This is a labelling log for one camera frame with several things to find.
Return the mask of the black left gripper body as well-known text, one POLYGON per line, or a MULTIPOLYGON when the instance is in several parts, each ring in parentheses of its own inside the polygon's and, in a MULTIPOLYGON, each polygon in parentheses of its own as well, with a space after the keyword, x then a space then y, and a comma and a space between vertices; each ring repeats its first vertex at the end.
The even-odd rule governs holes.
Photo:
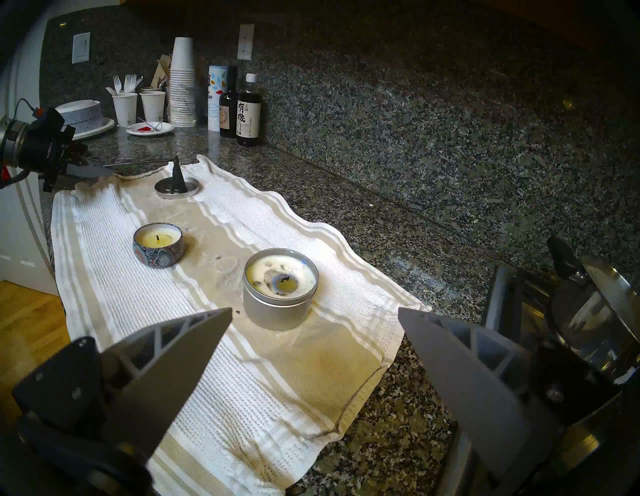
POLYGON ((41 178, 43 191, 53 192, 65 164, 82 163, 72 161, 72 143, 80 142, 61 129, 28 125, 22 141, 22 169, 41 178))

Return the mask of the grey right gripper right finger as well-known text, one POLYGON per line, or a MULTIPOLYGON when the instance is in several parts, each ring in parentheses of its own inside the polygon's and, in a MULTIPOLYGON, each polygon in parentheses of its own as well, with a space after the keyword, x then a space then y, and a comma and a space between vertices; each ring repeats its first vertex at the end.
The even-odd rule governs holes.
POLYGON ((399 322, 491 475, 532 475, 564 426, 534 393, 531 354, 491 329, 433 312, 400 307, 399 322))

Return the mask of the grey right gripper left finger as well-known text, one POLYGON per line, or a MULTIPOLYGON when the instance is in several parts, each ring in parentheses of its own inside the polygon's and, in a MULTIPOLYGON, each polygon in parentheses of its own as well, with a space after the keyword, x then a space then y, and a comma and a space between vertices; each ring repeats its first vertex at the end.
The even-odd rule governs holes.
POLYGON ((100 353, 105 421, 101 438, 150 458, 231 325, 231 307, 158 322, 100 353))

